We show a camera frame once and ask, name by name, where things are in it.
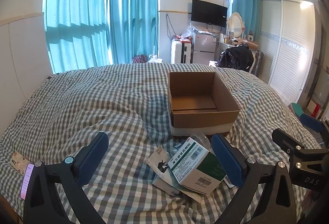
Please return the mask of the green white medicine box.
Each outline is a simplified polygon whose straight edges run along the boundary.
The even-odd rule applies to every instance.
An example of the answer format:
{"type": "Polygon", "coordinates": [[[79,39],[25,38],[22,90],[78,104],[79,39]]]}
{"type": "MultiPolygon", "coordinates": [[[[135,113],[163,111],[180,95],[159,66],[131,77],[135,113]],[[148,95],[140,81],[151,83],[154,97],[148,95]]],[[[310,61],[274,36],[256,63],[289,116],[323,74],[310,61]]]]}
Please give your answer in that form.
{"type": "Polygon", "coordinates": [[[226,176],[216,156],[191,137],[168,165],[179,185],[202,194],[212,193],[226,176]]]}

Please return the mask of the open cardboard box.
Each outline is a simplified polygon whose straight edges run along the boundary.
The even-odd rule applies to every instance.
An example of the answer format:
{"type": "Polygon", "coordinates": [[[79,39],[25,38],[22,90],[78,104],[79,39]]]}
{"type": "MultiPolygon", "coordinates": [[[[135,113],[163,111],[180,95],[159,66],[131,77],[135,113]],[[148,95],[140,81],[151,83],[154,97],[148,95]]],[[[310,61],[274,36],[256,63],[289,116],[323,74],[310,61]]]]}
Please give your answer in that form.
{"type": "Polygon", "coordinates": [[[239,105],[218,73],[168,74],[168,113],[173,136],[228,133],[239,112],[239,105]]]}

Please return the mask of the green topped stool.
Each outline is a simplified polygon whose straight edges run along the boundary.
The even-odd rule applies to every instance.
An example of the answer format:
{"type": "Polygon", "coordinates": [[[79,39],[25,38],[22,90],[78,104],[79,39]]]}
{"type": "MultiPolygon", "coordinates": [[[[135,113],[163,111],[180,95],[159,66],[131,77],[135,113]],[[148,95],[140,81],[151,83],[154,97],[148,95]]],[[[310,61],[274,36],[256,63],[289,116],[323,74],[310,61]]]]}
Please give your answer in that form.
{"type": "Polygon", "coordinates": [[[288,107],[297,118],[300,118],[304,113],[302,107],[297,103],[291,103],[288,107]]]}

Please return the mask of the black wall television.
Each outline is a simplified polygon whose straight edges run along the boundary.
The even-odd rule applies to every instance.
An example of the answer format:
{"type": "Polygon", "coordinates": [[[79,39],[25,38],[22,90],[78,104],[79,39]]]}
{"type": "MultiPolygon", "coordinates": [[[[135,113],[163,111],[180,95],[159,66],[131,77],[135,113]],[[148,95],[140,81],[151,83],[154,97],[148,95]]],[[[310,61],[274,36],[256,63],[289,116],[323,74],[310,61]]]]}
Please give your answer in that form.
{"type": "Polygon", "coordinates": [[[227,7],[205,2],[203,0],[192,0],[191,20],[218,27],[226,27],[227,7]]]}

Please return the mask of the oval vanity mirror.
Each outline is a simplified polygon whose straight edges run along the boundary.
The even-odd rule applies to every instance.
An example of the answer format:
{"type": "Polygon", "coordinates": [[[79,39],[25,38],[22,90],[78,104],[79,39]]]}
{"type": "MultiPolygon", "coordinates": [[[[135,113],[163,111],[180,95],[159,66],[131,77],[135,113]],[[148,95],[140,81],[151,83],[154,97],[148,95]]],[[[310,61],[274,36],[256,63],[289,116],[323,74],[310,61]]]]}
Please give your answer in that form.
{"type": "Polygon", "coordinates": [[[244,32],[244,21],[238,12],[231,14],[227,21],[227,34],[233,38],[239,38],[244,32]]]}

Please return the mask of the floral card under phone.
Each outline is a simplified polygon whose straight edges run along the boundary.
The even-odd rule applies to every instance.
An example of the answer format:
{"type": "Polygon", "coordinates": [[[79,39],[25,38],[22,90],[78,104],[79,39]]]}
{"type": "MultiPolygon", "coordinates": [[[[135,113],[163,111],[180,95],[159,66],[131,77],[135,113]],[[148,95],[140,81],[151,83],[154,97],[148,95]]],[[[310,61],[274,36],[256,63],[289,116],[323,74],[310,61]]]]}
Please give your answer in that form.
{"type": "Polygon", "coordinates": [[[24,176],[30,161],[22,156],[19,152],[15,151],[12,157],[9,159],[9,163],[19,174],[24,176]]]}

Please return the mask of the white packet with black hand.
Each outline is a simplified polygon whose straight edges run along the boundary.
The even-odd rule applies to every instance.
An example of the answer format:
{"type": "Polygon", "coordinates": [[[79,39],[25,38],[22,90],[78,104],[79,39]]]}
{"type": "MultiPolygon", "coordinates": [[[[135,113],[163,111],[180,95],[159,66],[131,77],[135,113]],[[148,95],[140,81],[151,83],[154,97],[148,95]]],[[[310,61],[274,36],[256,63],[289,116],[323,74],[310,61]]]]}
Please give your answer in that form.
{"type": "Polygon", "coordinates": [[[173,176],[169,165],[169,155],[162,146],[159,146],[148,158],[146,163],[156,174],[152,185],[169,194],[170,196],[178,196],[185,194],[197,203],[201,203],[201,195],[181,186],[173,176]]]}

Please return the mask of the checkered bed quilt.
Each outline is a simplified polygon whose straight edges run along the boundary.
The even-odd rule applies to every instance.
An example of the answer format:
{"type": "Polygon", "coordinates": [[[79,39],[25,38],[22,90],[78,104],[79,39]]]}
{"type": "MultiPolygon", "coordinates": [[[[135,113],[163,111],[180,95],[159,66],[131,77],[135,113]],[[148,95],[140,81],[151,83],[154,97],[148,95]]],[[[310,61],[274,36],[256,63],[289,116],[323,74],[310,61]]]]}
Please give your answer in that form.
{"type": "Polygon", "coordinates": [[[21,217],[23,176],[9,163],[14,152],[30,162],[60,163],[98,132],[109,137],[107,155],[84,191],[106,223],[214,223],[237,188],[222,182],[201,203],[171,197],[152,185],[146,160],[158,146],[178,144],[170,134],[168,74],[216,72],[240,107],[227,140],[259,163],[289,156],[272,141],[281,128],[305,148],[321,148],[279,95],[252,74],[198,64],[119,64],[72,70],[44,82],[1,136],[1,195],[21,217]]]}

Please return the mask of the teal window curtain left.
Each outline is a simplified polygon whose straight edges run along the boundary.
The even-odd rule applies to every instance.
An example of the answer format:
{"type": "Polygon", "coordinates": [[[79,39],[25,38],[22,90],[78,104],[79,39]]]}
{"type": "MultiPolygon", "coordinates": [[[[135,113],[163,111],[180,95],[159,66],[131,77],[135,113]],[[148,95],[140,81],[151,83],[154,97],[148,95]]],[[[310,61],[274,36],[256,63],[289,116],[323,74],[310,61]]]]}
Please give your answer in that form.
{"type": "Polygon", "coordinates": [[[43,0],[54,73],[109,65],[105,0],[43,0]]]}

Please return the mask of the pink smartphone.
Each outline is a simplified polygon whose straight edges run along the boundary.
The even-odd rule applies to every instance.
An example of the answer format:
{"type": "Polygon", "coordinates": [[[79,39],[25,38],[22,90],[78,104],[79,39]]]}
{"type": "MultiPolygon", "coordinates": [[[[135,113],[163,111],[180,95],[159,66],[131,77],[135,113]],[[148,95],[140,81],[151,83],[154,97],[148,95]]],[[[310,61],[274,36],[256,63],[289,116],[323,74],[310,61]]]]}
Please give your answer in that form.
{"type": "Polygon", "coordinates": [[[22,187],[20,192],[20,197],[22,198],[22,200],[26,199],[27,189],[33,170],[34,170],[34,164],[29,163],[25,170],[23,181],[22,181],[22,187]]]}

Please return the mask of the clear cotton swab jar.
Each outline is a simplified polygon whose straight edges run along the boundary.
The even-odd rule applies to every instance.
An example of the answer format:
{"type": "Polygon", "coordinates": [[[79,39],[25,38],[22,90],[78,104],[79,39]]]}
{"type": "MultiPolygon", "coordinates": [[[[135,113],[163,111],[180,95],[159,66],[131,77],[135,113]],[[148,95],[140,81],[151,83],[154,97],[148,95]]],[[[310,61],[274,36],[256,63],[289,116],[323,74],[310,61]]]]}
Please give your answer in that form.
{"type": "Polygon", "coordinates": [[[195,140],[198,144],[202,145],[208,151],[211,151],[211,143],[209,139],[201,132],[191,134],[190,137],[195,140]]]}

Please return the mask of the silver mini fridge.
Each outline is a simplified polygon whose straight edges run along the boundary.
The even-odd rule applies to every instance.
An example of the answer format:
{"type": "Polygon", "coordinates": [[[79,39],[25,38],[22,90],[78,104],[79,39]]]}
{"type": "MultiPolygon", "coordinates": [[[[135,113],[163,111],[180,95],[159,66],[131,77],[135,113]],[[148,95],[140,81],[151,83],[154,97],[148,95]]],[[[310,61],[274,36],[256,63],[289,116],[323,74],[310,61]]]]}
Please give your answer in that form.
{"type": "Polygon", "coordinates": [[[192,62],[209,65],[215,60],[217,36],[211,33],[195,33],[192,38],[192,62]]]}

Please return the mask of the white louvered wardrobe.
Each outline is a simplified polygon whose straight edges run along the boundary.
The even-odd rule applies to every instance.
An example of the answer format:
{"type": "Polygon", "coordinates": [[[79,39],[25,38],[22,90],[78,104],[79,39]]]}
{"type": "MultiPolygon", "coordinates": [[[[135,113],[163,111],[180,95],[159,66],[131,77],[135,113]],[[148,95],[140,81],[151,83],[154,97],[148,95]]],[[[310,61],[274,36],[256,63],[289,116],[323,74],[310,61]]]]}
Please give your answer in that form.
{"type": "Polygon", "coordinates": [[[259,78],[289,105],[298,102],[310,70],[316,12],[304,0],[262,0],[258,49],[264,54],[259,78]]]}

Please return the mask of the white suitcase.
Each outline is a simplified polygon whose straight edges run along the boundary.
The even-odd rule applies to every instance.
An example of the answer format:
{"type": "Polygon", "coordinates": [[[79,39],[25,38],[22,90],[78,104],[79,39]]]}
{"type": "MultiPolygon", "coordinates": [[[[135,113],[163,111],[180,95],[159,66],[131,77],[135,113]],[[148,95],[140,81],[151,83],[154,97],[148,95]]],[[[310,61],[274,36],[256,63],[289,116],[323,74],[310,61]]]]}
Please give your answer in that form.
{"type": "Polygon", "coordinates": [[[181,43],[175,40],[171,44],[171,64],[191,63],[191,43],[181,43]]]}

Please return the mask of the black jacket on chair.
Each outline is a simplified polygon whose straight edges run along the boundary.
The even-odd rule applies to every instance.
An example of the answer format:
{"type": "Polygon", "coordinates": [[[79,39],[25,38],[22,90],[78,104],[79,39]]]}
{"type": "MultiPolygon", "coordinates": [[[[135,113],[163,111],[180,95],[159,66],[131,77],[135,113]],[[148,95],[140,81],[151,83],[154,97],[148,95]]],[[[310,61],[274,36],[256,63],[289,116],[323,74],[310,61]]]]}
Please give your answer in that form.
{"type": "Polygon", "coordinates": [[[254,57],[249,47],[239,45],[224,50],[220,54],[217,67],[249,72],[253,63],[254,57]]]}

